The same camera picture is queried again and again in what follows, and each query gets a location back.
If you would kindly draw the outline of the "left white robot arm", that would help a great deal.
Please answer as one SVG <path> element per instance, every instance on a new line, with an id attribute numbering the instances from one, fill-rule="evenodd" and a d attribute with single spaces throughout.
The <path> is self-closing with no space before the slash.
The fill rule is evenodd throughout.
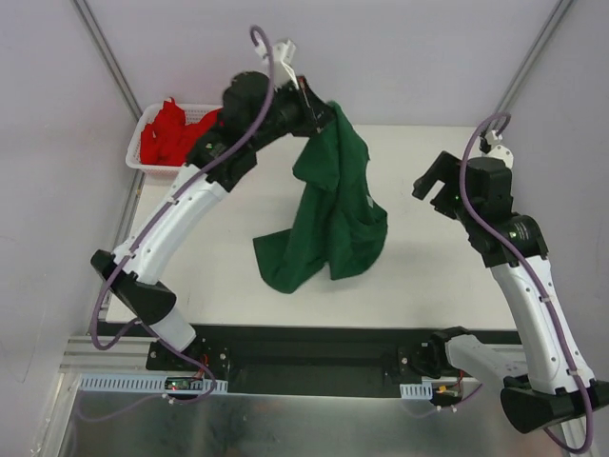
<path id="1" fill-rule="evenodd" d="M 114 250 L 92 255 L 104 290 L 170 346 L 167 356 L 177 368 L 195 368 L 202 349 L 176 295 L 161 281 L 168 261 L 201 218 L 256 166 L 259 150 L 286 135 L 315 136 L 334 117 L 302 75 L 275 87 L 260 72 L 238 74 L 223 94 L 215 123 L 196 140 L 155 211 Z"/>

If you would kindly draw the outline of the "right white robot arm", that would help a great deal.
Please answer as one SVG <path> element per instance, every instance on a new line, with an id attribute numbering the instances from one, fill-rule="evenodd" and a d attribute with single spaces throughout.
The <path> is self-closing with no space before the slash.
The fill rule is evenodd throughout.
<path id="1" fill-rule="evenodd" d="M 548 249 L 537 222 L 512 210 L 512 171 L 490 155 L 462 161 L 443 151 L 416 180 L 423 199 L 459 221 L 507 301 L 526 365 L 517 367 L 463 327 L 436 331 L 409 359 L 422 376 L 461 370 L 495 390 L 509 423 L 529 433 L 608 405 L 608 384 L 588 367 L 554 297 Z"/>

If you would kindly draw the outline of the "green t shirt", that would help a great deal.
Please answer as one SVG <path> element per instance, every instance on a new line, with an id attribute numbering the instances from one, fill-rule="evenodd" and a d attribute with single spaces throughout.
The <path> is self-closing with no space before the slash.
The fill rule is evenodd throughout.
<path id="1" fill-rule="evenodd" d="M 257 237 L 258 270 L 271 288 L 290 294 L 329 267 L 333 281 L 358 276 L 380 257 L 388 214 L 367 182 L 369 149 L 341 106 L 309 138 L 292 168 L 304 191 L 291 228 Z"/>

